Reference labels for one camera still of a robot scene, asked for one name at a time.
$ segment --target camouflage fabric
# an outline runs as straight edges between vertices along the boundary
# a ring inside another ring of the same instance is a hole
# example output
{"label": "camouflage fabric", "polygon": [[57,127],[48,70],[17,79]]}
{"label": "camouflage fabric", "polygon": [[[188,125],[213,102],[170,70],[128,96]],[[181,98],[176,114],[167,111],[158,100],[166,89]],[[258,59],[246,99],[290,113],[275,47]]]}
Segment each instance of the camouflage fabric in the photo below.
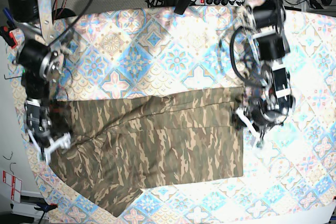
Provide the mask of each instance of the camouflage fabric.
{"label": "camouflage fabric", "polygon": [[242,95],[243,88],[227,88],[56,102],[73,146],[56,152],[50,167],[115,216],[140,188],[242,176],[243,134],[230,121]]}

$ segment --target blue floral pattern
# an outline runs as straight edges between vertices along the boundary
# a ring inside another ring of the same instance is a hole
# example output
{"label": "blue floral pattern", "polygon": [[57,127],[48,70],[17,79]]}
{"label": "blue floral pattern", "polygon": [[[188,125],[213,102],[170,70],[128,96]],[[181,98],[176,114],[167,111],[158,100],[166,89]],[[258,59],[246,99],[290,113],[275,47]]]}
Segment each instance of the blue floral pattern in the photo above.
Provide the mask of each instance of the blue floral pattern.
{"label": "blue floral pattern", "polygon": [[314,144],[319,141],[323,132],[324,129],[322,128],[322,125],[319,120],[315,118],[305,129],[305,134],[307,136],[305,139],[310,144]]}
{"label": "blue floral pattern", "polygon": [[192,55],[182,45],[174,43],[169,45],[160,60],[165,63],[166,70],[176,77],[186,75],[194,63]]}
{"label": "blue floral pattern", "polygon": [[250,206],[257,196],[248,188],[240,190],[234,197],[236,202],[244,207]]}
{"label": "blue floral pattern", "polygon": [[202,206],[208,211],[215,211],[225,205],[226,197],[220,192],[213,192],[202,200]]}
{"label": "blue floral pattern", "polygon": [[90,47],[81,59],[79,72],[95,85],[101,83],[111,68],[111,62],[96,48]]}
{"label": "blue floral pattern", "polygon": [[70,200],[56,190],[53,190],[50,193],[48,201],[50,203],[57,204],[57,207],[62,211],[65,211],[70,207]]}
{"label": "blue floral pattern", "polygon": [[143,194],[135,202],[135,206],[147,215],[153,215],[163,203],[151,194]]}
{"label": "blue floral pattern", "polygon": [[270,205],[279,201],[284,195],[284,188],[281,185],[275,185],[264,194],[264,201]]}
{"label": "blue floral pattern", "polygon": [[84,198],[81,195],[79,195],[76,198],[75,203],[79,207],[81,207],[81,209],[85,210],[87,213],[92,213],[92,212],[94,212],[98,208],[98,206],[96,204],[92,203],[87,198]]}
{"label": "blue floral pattern", "polygon": [[188,211],[193,205],[193,202],[181,193],[171,198],[168,203],[181,214]]}
{"label": "blue floral pattern", "polygon": [[138,44],[125,50],[117,62],[118,69],[125,77],[136,82],[153,64],[152,57]]}
{"label": "blue floral pattern", "polygon": [[290,193],[292,196],[300,200],[304,197],[304,195],[310,190],[310,187],[307,185],[306,181],[303,179],[301,180],[297,185],[295,185],[292,190],[290,190]]}

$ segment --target plug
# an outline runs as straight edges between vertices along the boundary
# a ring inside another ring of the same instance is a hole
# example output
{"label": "plug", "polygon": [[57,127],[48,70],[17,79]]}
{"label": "plug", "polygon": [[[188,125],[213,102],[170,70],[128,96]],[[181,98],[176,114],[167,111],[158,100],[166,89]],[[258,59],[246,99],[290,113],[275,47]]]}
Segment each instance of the plug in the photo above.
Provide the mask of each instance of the plug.
{"label": "plug", "polygon": [[221,3],[221,0],[214,0],[215,5],[219,5]]}
{"label": "plug", "polygon": [[206,3],[207,3],[208,5],[212,5],[212,2],[213,2],[213,0],[206,0]]}
{"label": "plug", "polygon": [[222,0],[222,1],[221,1],[221,4],[222,4],[222,5],[227,5],[228,2],[229,2],[229,0]]}

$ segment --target red label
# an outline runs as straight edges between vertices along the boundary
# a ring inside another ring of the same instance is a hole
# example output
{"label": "red label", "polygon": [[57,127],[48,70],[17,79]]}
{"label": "red label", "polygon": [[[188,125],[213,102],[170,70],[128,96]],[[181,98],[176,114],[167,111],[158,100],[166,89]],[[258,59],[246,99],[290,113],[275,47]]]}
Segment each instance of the red label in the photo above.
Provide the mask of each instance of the red label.
{"label": "red label", "polygon": [[12,194],[11,194],[11,196],[10,196],[10,198],[11,198],[12,200],[14,200],[14,192],[15,192],[15,189],[12,188]]}

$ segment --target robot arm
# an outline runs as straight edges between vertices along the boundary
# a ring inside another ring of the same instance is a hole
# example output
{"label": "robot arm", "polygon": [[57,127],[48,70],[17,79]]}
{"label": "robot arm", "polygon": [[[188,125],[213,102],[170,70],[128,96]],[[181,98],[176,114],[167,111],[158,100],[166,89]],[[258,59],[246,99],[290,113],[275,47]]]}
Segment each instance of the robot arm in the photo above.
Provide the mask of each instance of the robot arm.
{"label": "robot arm", "polygon": [[[38,150],[39,159],[50,161],[51,153],[70,147],[70,134],[53,131],[49,117],[50,82],[57,82],[64,62],[64,55],[51,18],[51,0],[8,0],[15,25],[25,35],[25,42],[14,64],[25,68],[22,85],[25,87],[25,130]],[[40,28],[31,25],[40,22]]]}
{"label": "robot arm", "polygon": [[[245,0],[245,5],[238,10],[238,19],[242,25],[236,29],[230,42],[233,70],[245,85],[261,89],[266,98],[249,98],[248,106],[238,108],[235,115],[238,123],[247,126],[258,138],[255,145],[260,146],[263,135],[275,125],[282,124],[295,107],[290,75],[282,62],[290,52],[283,29],[286,13],[282,0]],[[234,41],[241,30],[250,37],[252,47],[258,49],[253,52],[260,64],[263,83],[245,79],[235,67]]]}

